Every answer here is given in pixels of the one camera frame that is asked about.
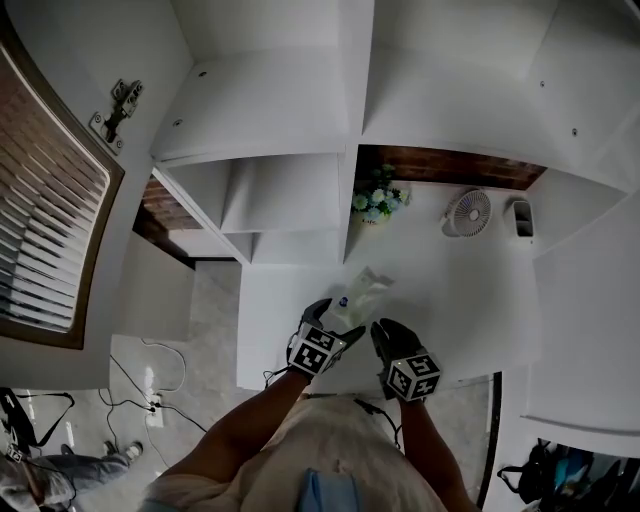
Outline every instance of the plastic bag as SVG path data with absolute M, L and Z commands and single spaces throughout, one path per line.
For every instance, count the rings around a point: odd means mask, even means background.
M 346 329 L 355 329 L 376 310 L 392 284 L 391 279 L 376 276 L 369 267 L 365 267 L 344 295 L 333 301 L 328 314 Z

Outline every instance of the fan grille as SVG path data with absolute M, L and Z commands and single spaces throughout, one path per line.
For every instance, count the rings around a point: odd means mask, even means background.
M 460 236 L 475 236 L 491 219 L 491 201 L 481 190 L 464 194 L 453 211 L 453 228 Z

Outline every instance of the blue face mask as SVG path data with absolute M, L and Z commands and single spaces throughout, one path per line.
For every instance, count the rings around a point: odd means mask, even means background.
M 361 510 L 356 482 L 350 475 L 307 469 L 297 512 L 356 512 Z

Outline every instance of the power cable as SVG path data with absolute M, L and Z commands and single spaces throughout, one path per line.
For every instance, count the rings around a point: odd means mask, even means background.
M 140 338 L 140 341 L 142 342 L 143 345 L 147 347 L 162 347 L 167 350 L 170 350 L 171 352 L 174 352 L 175 354 L 177 354 L 178 357 L 180 357 L 180 359 L 182 359 L 182 380 L 180 381 L 180 385 L 175 389 L 166 389 L 166 388 L 158 389 L 158 391 L 163 391 L 165 393 L 177 393 L 178 391 L 180 391 L 180 389 L 182 389 L 182 385 L 184 384 L 184 381 L 187 378 L 187 361 L 185 360 L 182 353 L 173 347 L 164 345 L 163 343 L 147 343 L 146 341 L 144 341 L 144 338 Z

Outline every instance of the tile floor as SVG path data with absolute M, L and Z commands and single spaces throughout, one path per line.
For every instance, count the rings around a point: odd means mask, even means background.
M 255 394 L 235 386 L 240 272 L 240 266 L 232 262 L 198 263 L 190 340 L 167 343 L 184 355 L 187 377 L 178 392 L 163 392 L 164 403 L 178 407 L 205 428 Z M 173 389 L 180 384 L 182 362 L 162 347 L 146 347 L 139 338 L 114 336 L 112 355 L 145 392 Z M 113 362 L 111 366 L 114 402 L 130 399 L 144 403 L 123 372 Z M 489 388 L 486 378 L 460 382 L 455 387 L 438 390 L 427 404 L 438 430 L 460 463 L 472 497 L 477 494 L 486 458 Z M 72 394 L 76 406 L 65 416 L 43 452 L 59 453 L 60 444 L 69 443 L 76 453 L 100 456 L 102 442 L 113 439 L 106 422 L 110 408 L 100 401 L 97 390 Z M 32 416 L 38 438 L 66 407 L 65 399 L 57 397 L 33 397 L 23 402 L 27 414 Z M 396 421 L 394 404 L 386 404 Z M 186 455 L 202 436 L 197 427 L 177 413 L 163 410 L 164 428 L 149 429 L 160 456 L 147 438 L 145 415 L 144 410 L 132 404 L 115 408 L 110 421 L 120 446 L 139 440 L 145 452 L 126 478 L 79 497 L 74 503 L 76 512 L 135 510 L 145 486 L 164 471 L 166 464 L 171 465 Z M 377 420 L 384 425 L 382 418 Z

